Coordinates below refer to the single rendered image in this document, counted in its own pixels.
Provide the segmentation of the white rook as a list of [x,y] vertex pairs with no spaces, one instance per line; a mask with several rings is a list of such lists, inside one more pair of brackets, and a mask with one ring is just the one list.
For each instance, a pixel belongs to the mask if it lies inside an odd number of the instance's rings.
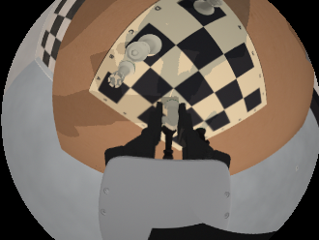
[[135,66],[131,61],[123,61],[118,66],[118,71],[114,72],[109,78],[110,86],[115,88],[119,87],[125,80],[125,77],[130,77],[135,72]]

